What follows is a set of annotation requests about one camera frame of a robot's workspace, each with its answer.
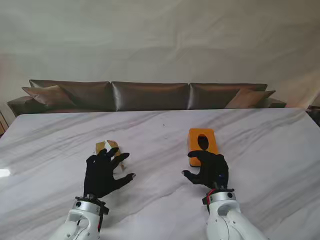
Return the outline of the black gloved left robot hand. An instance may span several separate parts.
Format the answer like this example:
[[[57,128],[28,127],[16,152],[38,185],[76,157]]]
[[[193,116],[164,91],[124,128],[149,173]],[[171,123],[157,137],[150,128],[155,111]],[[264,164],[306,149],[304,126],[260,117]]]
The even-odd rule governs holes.
[[[115,168],[130,156],[127,152],[115,156],[118,150],[117,147],[110,150],[104,148],[86,160],[83,191],[85,197],[91,195],[97,199],[103,198],[134,179],[136,176],[134,173],[129,173],[119,179],[114,178]]]

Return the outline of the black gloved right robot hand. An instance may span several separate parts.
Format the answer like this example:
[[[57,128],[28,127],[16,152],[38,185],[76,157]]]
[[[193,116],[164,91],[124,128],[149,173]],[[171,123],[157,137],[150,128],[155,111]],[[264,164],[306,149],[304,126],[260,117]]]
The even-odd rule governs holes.
[[[196,157],[200,161],[198,174],[183,170],[182,174],[195,185],[204,185],[210,189],[227,188],[229,167],[222,154],[214,154],[206,150],[193,150],[188,157]]]

